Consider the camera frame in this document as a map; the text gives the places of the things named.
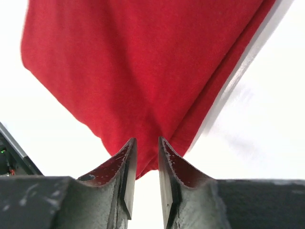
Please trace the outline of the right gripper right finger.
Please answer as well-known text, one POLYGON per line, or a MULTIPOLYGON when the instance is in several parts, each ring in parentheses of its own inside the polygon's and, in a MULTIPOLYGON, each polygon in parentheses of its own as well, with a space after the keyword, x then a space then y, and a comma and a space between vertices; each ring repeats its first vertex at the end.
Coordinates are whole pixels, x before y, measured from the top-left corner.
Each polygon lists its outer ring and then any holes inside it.
POLYGON ((163 224, 166 229, 302 229, 305 182, 214 179, 158 140, 163 224))

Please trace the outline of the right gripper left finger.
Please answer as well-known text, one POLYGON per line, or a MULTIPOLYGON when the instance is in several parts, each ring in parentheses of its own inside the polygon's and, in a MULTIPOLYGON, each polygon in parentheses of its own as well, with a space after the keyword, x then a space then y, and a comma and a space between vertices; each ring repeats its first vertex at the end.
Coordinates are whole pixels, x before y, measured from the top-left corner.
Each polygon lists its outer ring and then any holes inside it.
POLYGON ((125 229, 132 217, 137 141, 91 172, 0 179, 3 229, 125 229))

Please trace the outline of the dark red t shirt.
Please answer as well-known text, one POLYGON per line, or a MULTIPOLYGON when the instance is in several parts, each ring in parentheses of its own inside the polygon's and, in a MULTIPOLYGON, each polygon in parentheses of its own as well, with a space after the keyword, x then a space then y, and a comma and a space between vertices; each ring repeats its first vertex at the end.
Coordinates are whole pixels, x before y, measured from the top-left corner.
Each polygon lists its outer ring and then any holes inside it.
POLYGON ((272 0, 31 0, 24 66, 114 155, 138 141, 137 177, 157 139, 180 155, 272 0))

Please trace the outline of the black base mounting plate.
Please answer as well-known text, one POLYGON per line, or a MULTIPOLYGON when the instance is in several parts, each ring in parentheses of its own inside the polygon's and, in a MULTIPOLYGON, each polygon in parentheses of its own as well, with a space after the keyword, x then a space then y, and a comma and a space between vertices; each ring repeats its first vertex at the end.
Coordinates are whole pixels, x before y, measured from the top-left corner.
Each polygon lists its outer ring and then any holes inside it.
POLYGON ((42 175, 2 123, 0 124, 0 175, 42 175))

